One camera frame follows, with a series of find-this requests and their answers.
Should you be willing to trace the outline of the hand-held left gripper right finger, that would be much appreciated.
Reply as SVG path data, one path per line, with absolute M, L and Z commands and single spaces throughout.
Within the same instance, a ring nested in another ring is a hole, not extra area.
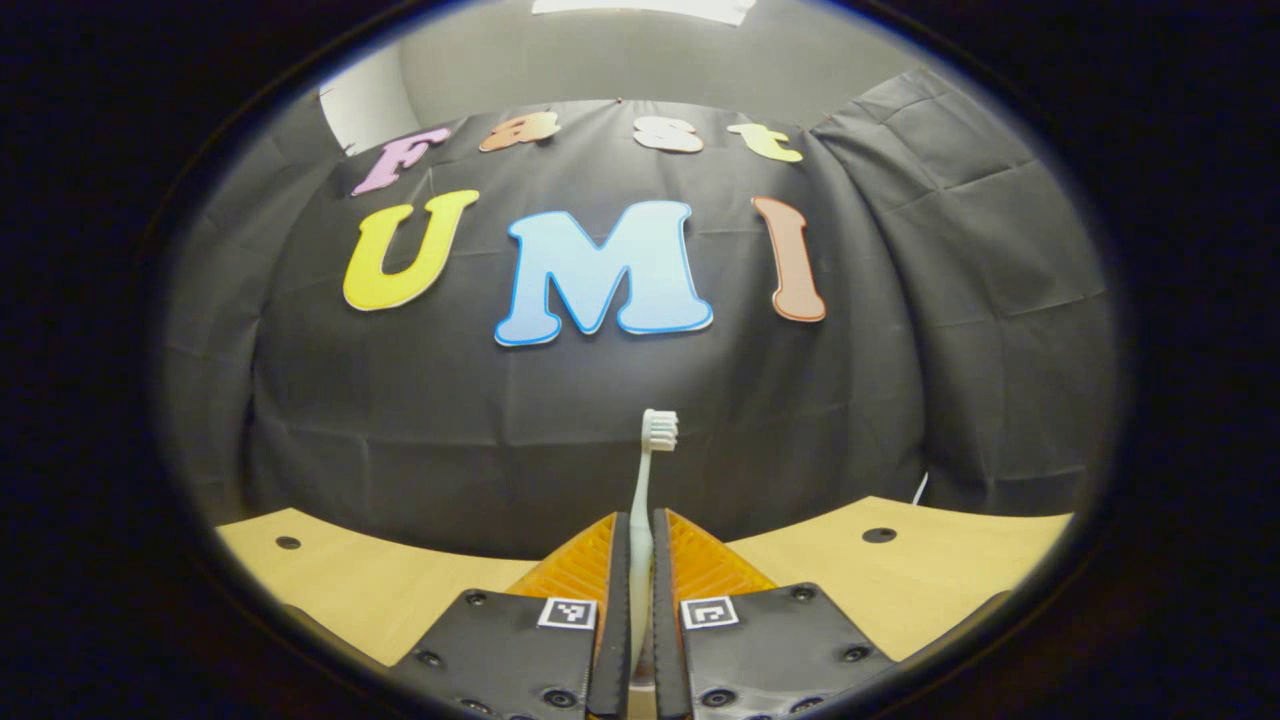
M 818 584 L 774 583 L 672 510 L 652 527 L 659 717 L 791 719 L 893 666 Z

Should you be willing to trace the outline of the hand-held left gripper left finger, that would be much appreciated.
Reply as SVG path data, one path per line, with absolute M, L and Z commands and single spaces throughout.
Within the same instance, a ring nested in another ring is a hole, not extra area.
M 628 514 L 613 512 L 507 591 L 462 591 L 390 678 L 476 719 L 622 719 L 630 550 Z

